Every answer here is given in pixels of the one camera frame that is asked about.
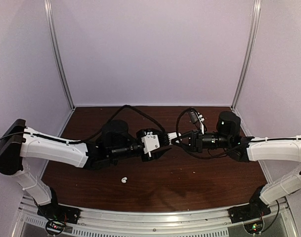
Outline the white oval charging case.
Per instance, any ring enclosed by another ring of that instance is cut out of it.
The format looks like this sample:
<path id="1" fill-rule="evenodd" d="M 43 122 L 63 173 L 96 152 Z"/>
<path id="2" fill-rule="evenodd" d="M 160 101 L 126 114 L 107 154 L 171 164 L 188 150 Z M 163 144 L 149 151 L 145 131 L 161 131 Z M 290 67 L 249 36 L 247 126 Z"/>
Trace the white oval charging case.
<path id="1" fill-rule="evenodd" d="M 167 136 L 168 136 L 169 140 L 173 140 L 177 137 L 180 137 L 181 133 L 179 133 L 179 132 L 178 133 L 177 132 L 170 132 L 170 133 L 167 134 Z"/>

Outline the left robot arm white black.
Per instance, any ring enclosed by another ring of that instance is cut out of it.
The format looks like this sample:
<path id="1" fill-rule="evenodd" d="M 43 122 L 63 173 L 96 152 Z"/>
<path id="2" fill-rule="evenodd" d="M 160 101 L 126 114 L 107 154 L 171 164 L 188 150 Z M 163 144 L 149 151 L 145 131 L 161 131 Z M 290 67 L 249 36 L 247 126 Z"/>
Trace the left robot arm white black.
<path id="1" fill-rule="evenodd" d="M 170 148 L 175 132 L 142 129 L 133 137 L 123 120 L 106 123 L 95 141 L 69 140 L 40 133 L 17 119 L 0 138 L 0 173 L 13 177 L 33 199 L 37 214 L 55 226 L 76 224 L 80 210 L 58 203 L 55 190 L 31 171 L 25 158 L 40 158 L 86 170 L 117 165 L 122 159 L 140 157 L 143 162 L 160 158 Z"/>

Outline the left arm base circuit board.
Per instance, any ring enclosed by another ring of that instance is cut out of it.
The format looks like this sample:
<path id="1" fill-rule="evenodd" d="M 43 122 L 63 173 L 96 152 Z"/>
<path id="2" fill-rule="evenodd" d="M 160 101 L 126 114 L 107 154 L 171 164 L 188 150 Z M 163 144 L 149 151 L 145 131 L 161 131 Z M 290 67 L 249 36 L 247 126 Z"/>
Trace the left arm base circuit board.
<path id="1" fill-rule="evenodd" d="M 45 230 L 49 235 L 57 236 L 61 234 L 66 228 L 66 225 L 64 223 L 49 220 L 46 222 Z"/>

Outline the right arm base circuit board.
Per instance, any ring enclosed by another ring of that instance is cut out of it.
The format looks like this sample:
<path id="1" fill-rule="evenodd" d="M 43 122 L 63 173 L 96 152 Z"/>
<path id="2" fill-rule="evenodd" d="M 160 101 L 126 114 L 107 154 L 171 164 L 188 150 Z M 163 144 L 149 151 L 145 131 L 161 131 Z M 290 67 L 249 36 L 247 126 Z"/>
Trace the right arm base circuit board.
<path id="1" fill-rule="evenodd" d="M 244 229 L 248 234 L 258 235 L 264 228 L 264 222 L 261 220 L 244 223 Z"/>

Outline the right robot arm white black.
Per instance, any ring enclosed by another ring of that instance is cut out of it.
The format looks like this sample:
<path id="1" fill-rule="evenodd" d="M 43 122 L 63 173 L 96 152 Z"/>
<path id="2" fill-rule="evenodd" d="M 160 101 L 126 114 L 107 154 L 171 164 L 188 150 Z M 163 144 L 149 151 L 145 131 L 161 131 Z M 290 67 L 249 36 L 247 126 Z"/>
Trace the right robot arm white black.
<path id="1" fill-rule="evenodd" d="M 237 162 L 260 160 L 295 161 L 299 166 L 278 180 L 260 186 L 249 203 L 229 209 L 232 223 L 261 218 L 271 213 L 269 205 L 280 198 L 301 189 L 301 135 L 289 138 L 256 138 L 240 135 L 241 119 L 231 111 L 222 111 L 218 116 L 215 132 L 207 132 L 203 116 L 195 109 L 186 109 L 192 123 L 201 127 L 183 134 L 169 135 L 172 144 L 181 147 L 189 155 L 198 158 L 207 149 L 224 149 L 217 155 L 229 156 Z"/>

